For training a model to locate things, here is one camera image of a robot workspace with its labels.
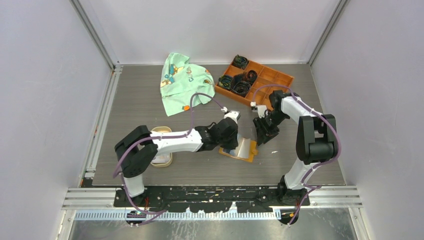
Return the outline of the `orange leather card holder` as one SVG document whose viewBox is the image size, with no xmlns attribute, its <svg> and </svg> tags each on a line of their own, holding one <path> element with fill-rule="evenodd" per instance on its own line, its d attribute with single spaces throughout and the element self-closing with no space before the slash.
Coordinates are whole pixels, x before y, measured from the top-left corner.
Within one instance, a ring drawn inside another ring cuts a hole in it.
<svg viewBox="0 0 424 240">
<path fill-rule="evenodd" d="M 250 138 L 245 138 L 240 134 L 237 135 L 237 142 L 238 146 L 235 149 L 224 149 L 220 147 L 218 152 L 221 155 L 233 159 L 252 163 L 254 161 L 254 157 L 258 154 L 257 142 Z"/>
</svg>

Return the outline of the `beige oval card tray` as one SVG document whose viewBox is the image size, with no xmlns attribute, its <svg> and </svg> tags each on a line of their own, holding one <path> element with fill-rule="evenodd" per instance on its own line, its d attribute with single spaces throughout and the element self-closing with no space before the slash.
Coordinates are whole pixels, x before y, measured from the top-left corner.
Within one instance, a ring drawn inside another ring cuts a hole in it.
<svg viewBox="0 0 424 240">
<path fill-rule="evenodd" d="M 170 133 L 172 132 L 171 128 L 168 126 L 157 126 L 152 129 L 153 132 L 158 133 Z M 165 168 L 168 167 L 173 162 L 173 154 L 169 153 L 168 155 L 156 155 L 150 164 L 155 168 Z"/>
</svg>

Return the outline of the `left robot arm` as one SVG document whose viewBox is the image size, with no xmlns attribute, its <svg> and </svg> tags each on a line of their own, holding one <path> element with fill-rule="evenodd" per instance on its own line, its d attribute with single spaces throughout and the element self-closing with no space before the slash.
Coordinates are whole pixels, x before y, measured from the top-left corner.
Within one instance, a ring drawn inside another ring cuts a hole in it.
<svg viewBox="0 0 424 240">
<path fill-rule="evenodd" d="M 156 132 L 140 125 L 114 146 L 126 188 L 126 200 L 141 206 L 146 200 L 142 174 L 156 156 L 178 152 L 204 152 L 216 147 L 233 150 L 238 146 L 238 120 L 226 116 L 218 123 L 196 126 L 188 131 Z"/>
</svg>

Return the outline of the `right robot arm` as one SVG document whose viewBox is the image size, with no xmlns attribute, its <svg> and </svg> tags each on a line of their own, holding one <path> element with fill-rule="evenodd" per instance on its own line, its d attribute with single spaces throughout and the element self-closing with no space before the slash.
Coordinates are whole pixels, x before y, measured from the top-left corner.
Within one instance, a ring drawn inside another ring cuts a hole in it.
<svg viewBox="0 0 424 240">
<path fill-rule="evenodd" d="M 315 111 L 296 93 L 274 90 L 269 101 L 272 109 L 254 101 L 250 103 L 251 110 L 258 114 L 253 123 L 259 146 L 279 134 L 282 121 L 293 120 L 297 124 L 297 159 L 290 171 L 282 176 L 276 191 L 279 202 L 288 206 L 307 194 L 306 183 L 313 172 L 338 155 L 336 119 L 331 114 Z"/>
</svg>

